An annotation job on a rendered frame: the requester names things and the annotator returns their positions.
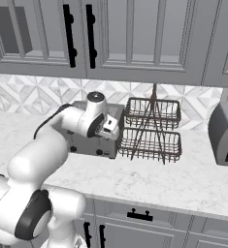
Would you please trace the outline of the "grey microwave oven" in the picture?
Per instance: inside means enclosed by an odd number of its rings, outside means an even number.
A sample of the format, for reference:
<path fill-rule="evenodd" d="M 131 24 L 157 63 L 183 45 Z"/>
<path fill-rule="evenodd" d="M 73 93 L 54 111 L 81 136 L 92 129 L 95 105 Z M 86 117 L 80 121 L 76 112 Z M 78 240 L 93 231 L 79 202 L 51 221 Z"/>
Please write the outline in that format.
<path fill-rule="evenodd" d="M 228 103 L 219 103 L 213 110 L 208 134 L 216 163 L 228 167 Z"/>

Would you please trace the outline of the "grey drawer front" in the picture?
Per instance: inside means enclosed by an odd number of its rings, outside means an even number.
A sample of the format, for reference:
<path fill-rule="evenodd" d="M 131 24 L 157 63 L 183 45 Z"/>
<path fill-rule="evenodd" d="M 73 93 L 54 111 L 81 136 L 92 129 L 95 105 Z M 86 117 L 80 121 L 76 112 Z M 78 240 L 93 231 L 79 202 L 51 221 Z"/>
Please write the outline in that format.
<path fill-rule="evenodd" d="M 145 206 L 137 206 L 133 204 L 126 204 L 114 201 L 100 201 L 95 200 L 95 213 L 98 216 L 116 218 L 129 222 L 142 223 L 156 227 L 164 227 L 180 231 L 186 231 L 189 226 L 190 216 L 182 213 L 177 213 L 171 210 L 161 210 L 156 208 L 149 208 Z M 138 213 L 144 214 L 146 210 L 153 217 L 153 221 L 144 221 L 138 219 L 131 219 L 126 216 L 127 212 L 135 208 Z"/>
<path fill-rule="evenodd" d="M 194 233 L 228 239 L 228 221 L 195 216 L 190 229 Z"/>

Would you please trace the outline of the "grey upper cupboard door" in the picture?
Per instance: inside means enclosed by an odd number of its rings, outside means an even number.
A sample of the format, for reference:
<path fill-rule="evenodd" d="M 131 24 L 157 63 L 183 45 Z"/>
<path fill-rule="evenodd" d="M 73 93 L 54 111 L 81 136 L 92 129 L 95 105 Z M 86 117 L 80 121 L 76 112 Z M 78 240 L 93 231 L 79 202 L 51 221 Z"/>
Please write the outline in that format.
<path fill-rule="evenodd" d="M 218 0 L 81 0 L 87 77 L 200 85 Z M 89 66 L 86 4 L 95 15 Z"/>
<path fill-rule="evenodd" d="M 218 0 L 203 85 L 228 88 L 228 0 Z"/>
<path fill-rule="evenodd" d="M 76 67 L 70 67 L 63 5 L 68 4 Z M 80 0 L 0 0 L 0 74 L 84 78 Z"/>

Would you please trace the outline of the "grey toaster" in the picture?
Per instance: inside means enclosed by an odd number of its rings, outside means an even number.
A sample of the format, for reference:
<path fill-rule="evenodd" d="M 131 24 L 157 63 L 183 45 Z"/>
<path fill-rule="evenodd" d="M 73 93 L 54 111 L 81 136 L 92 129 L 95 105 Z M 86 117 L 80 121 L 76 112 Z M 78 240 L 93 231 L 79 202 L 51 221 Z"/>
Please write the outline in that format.
<path fill-rule="evenodd" d="M 122 130 L 124 127 L 124 105 L 107 104 L 107 114 L 118 121 L 118 139 L 104 139 L 101 137 L 88 139 L 79 134 L 68 131 L 66 137 L 72 153 L 108 157 L 110 159 L 116 157 L 117 148 L 122 139 Z"/>

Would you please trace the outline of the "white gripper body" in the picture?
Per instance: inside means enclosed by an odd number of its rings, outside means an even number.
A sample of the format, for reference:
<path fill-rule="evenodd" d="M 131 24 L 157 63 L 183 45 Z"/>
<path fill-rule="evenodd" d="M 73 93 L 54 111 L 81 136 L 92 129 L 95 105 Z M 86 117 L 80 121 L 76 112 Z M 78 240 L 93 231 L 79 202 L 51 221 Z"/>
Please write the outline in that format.
<path fill-rule="evenodd" d="M 103 128 L 99 132 L 99 135 L 105 139 L 117 140 L 119 137 L 119 128 L 115 127 L 113 130 L 110 130 L 108 128 Z"/>

